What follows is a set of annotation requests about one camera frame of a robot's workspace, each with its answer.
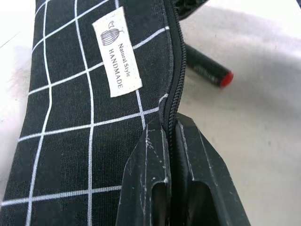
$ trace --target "birdcage logo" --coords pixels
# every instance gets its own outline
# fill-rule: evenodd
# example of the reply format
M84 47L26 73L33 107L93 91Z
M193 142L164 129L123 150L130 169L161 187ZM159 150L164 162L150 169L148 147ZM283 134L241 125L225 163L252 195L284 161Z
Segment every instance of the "birdcage logo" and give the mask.
M108 46L111 45L116 39L119 37L119 33L122 32L117 28L112 28L103 32L100 37L102 39L103 45Z

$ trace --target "zipper teeth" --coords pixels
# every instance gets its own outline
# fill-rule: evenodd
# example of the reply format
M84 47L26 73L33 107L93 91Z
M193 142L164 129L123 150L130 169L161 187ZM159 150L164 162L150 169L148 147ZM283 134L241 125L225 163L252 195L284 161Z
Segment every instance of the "zipper teeth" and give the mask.
M185 51L185 43L183 40L183 34L181 31L180 22L179 22L179 16L178 16L178 13L176 12L173 1L171 1L171 3L172 3L175 19L176 19L177 29L178 29L179 35L180 35L180 43L181 43L181 50L182 50L180 78L179 78L177 89L175 91L174 98L173 98L173 101L171 104L169 119L168 119L168 134L169 134L169 142L168 143L172 146L174 118L175 118L175 114L179 108L179 104L180 104L180 100L181 100L181 96L182 96L182 92L183 92L183 86L184 86L184 76L185 76L185 67L186 67L186 51Z

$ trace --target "black object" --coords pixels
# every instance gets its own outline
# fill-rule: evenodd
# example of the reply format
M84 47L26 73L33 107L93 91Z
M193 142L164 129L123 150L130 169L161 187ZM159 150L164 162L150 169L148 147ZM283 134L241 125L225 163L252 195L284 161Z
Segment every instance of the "black object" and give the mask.
M233 79L233 73L200 53L193 47L185 44L187 66L218 87L226 87Z
M174 0L179 19L183 20L208 0Z
M159 120L144 130L124 170L116 225L249 226L220 155L191 118L177 120L170 170Z

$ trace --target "white grid line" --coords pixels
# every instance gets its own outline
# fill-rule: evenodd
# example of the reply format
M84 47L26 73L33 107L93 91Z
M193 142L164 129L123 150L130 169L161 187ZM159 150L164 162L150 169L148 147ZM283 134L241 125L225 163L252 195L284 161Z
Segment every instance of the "white grid line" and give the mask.
M38 14L39 10L46 4L46 2L51 1L51 0L46 0L45 2L43 2L42 5L40 5L40 7L38 8L38 10L36 11L35 16Z
M47 4L48 4L48 2L45 3L44 23L43 23L43 37L45 37ZM48 64L47 64L47 57L46 57L46 39L44 38L43 40L44 40L43 41L43 43L44 43L43 44L43 46L44 46L43 52L44 52L45 71L46 71L48 85L50 85L51 81L50 81ZM43 139L44 139L44 133L45 133L45 130L46 130L46 125L47 125L48 118L49 118L49 115L50 115L51 107L52 107L52 89L51 89L51 87L49 87L49 107L48 107L48 110L47 110L47 113L46 113L46 116L45 116L42 132L41 132L41 136L40 136L40 140L39 140L39 145L38 145L38 149L37 149L37 153L36 153L36 157L35 157L34 164L33 164L33 169L32 169L32 180L31 180L30 190L29 190L28 209L27 209L26 224L25 224L26 226L29 226L30 223L31 223L33 190L34 190L34 185L35 185L35 180L36 180L36 175L37 175L37 168L38 168L38 163L39 163L39 158L40 158L40 152L41 152L41 149L42 149L42 144L43 144Z
M144 118L144 114L143 114L143 108L142 108L142 104L141 104L141 98L140 98L139 90L136 90L136 96L137 96L137 102L138 102L138 105L139 105L139 111L140 111L140 116L141 116L142 127L143 127L143 130L144 130L144 128L145 128L145 118Z
M101 192L110 192L110 191L117 191L120 190L121 186L112 186L112 187L101 187L101 188L94 188L92 189L92 193L101 193ZM72 192L63 192L63 193L56 193L56 194L46 194L46 195L39 195L32 198L32 202L38 201L45 201L51 199L60 199L72 196L79 196L88 194L88 190L79 190L79 191L72 191ZM2 202L1 206L11 206L21 203L27 203L29 198L21 198L21 199L12 199Z
M88 9L87 11L83 12L82 14L80 14L79 16L77 16L76 18L72 19L71 21L69 21L68 23L64 24L63 26L57 28L56 30L54 30L53 32L49 33L48 35L46 35L43 39L47 39L50 36L54 35L55 33L59 32L60 30L62 30L63 28L67 27L68 25L72 24L75 20L80 19L81 17L83 17L85 14L91 12L93 9L96 9L97 7L101 6L102 4L106 3L109 0L104 0L100 3L98 3L97 5L93 6L92 8ZM41 39L40 41L38 41L38 43L32 48L32 52L36 49L36 47L43 42L43 39Z
M152 40L153 38L155 38L157 35L159 35L160 33L164 32L164 31L166 31L166 30L169 30L169 27L161 28L160 30L156 31L156 32L153 33L150 37L146 38L145 40L139 42L137 45L133 46L133 49L137 49L137 48L143 46L144 44L146 44L147 42L149 42L150 40ZM92 70L94 70L94 69L96 69L96 68L98 68L98 67L100 67L100 66L102 66L102 65L103 65L103 62L100 62L99 64L96 64L96 65L94 65L93 67L90 67L90 68L88 69L88 71L90 72L90 71L92 71ZM72 79L75 79L75 78L77 78L77 77L79 77L79 76L81 76L81 75L83 75L83 74L86 74L86 73L87 73L87 71L84 70L84 71L79 72L79 73L77 73L77 74L75 74L75 75L73 75L73 76L71 76L71 77L66 78L66 79L63 79L63 80L60 80L60 81L56 81L56 82L52 83L51 86L53 87L53 86L62 84L62 83L64 83L64 82L67 82L67 81L70 81L70 80L72 80ZM37 89L34 89L34 90L30 91L30 92L28 93L28 95L31 95L31 94L33 94L33 93L36 93L36 92L39 92L39 91L42 91L42 90L48 89L48 88L49 88L49 85L42 86L42 87L40 87L40 88L37 88Z
M164 98L167 98L167 97L168 97L168 93L164 94L164 96L160 98L159 104L161 103L161 101L162 101Z
M149 42L150 40L152 40L154 37L156 37L158 34L169 30L169 27L166 26L164 28L161 28L160 30L156 31L155 33L153 33L150 37L148 37L147 39L143 40L142 42L138 43L137 45L133 46L133 49L139 48L140 46L143 46L145 43Z
M159 107L156 107L156 108L144 111L143 114L147 115L147 114L150 114L150 113L157 112L158 110L159 110ZM127 120L127 119L132 119L132 118L139 117L139 116L141 116L141 113L135 113L135 114L123 116L123 117L116 118L116 119L101 121L101 122L95 123L94 127L105 125L105 124L110 124L110 123L114 123L114 122L118 122L118 121L123 121L123 120ZM54 135L54 134L59 134L59 133L65 133L65 132L79 130L79 129L86 129L86 128L90 128L90 127L91 127L91 124L82 125L82 126L75 126L75 127L69 127L69 128L64 128L64 129L57 129L57 130L52 130L52 131L45 132L44 136ZM41 133L35 133L35 134L31 134L31 135L28 135L28 136L21 137L21 138L19 138L18 141L21 142L21 141L28 140L28 139L35 138L35 137L39 137L39 136L41 136Z
M89 134L89 147L88 147L88 211L87 211L87 225L92 225L92 144L93 144L93 130L94 130L94 97L93 97L93 90L92 90L92 83L90 78L90 73L88 70L88 65L86 61L85 51L83 47L83 42L80 36L79 30L79 21L77 19L77 0L74 1L74 16L75 16L75 25L76 25L76 32L77 37L79 39L79 46L81 55L83 57L85 70L87 72L87 79L89 83L89 90L90 90L90 106L91 106L91 127L90 127L90 134Z

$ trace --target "red cap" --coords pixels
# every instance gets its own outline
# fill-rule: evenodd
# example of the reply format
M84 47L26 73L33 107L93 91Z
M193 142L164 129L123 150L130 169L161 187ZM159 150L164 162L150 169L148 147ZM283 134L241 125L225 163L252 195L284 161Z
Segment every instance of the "red cap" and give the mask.
M226 74L226 76L222 79L222 82L220 84L220 87L226 87L230 84L230 82L232 81L234 75L232 72L229 72L228 74Z

